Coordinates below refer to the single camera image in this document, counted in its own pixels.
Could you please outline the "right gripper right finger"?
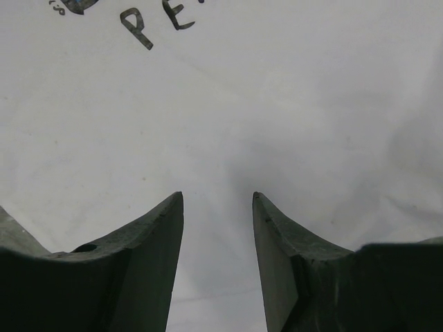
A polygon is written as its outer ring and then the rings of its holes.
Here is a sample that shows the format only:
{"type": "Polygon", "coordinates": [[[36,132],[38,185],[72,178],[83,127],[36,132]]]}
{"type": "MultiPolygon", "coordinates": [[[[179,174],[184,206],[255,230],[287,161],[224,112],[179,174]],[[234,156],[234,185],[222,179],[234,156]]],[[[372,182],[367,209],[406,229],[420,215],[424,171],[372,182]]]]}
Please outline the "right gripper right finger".
{"type": "Polygon", "coordinates": [[[441,331],[442,239],[333,244],[253,195],[269,331],[441,331]]]}

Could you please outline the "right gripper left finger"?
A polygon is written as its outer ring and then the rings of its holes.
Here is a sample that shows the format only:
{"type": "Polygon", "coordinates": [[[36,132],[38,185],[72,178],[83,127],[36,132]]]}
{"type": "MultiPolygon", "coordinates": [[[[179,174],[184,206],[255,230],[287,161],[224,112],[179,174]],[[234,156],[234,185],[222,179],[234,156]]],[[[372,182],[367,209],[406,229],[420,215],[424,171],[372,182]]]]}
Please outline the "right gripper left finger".
{"type": "Polygon", "coordinates": [[[1,212],[2,331],[164,331],[183,195],[72,252],[51,252],[1,212]]]}

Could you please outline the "white t-shirt flower print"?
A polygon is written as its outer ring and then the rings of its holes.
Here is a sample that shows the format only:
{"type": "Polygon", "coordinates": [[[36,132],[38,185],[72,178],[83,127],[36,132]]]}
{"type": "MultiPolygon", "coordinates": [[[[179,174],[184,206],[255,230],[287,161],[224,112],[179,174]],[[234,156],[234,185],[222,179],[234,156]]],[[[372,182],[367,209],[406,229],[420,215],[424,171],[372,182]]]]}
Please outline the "white t-shirt flower print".
{"type": "Polygon", "coordinates": [[[441,1],[1,2],[1,205],[71,251],[173,192],[169,331],[264,331],[252,195],[355,250],[442,234],[441,1]]]}

